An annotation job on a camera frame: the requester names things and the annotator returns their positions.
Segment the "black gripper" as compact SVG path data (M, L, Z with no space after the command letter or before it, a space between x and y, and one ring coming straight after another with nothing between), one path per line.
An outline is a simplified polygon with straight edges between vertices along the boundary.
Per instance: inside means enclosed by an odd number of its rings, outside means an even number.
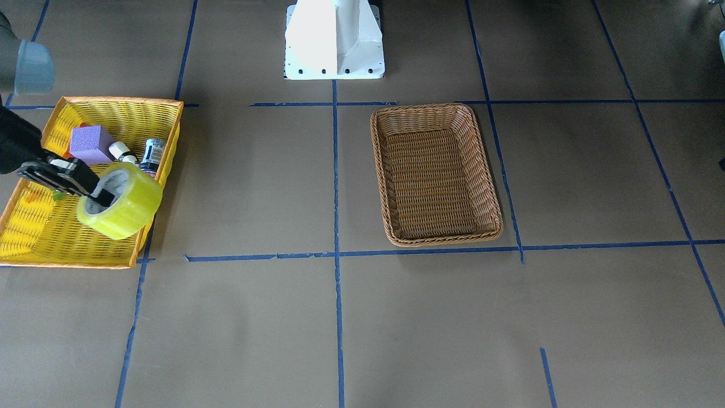
M1 107L1 174L15 172L24 179L70 196L88 197L100 206L109 207L114 194L100 188L100 177L78 158L46 160L41 146L42 132Z

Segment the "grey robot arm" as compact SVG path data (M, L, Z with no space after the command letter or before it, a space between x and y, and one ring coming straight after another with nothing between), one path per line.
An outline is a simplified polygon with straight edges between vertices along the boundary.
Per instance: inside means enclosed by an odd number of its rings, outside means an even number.
M52 90L55 68L49 50L43 44L19 39L5 15L1 43L2 92L41 95ZM111 205L114 194L101 188L100 178L88 165L43 148L41 138L38 127L2 106L1 173L16 173L51 190Z

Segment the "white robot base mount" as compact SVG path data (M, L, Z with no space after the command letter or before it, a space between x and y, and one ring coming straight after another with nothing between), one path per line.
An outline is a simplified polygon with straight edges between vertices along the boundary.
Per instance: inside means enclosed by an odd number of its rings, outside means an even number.
M298 1L287 7L288 80L372 80L386 72L379 7L368 1Z

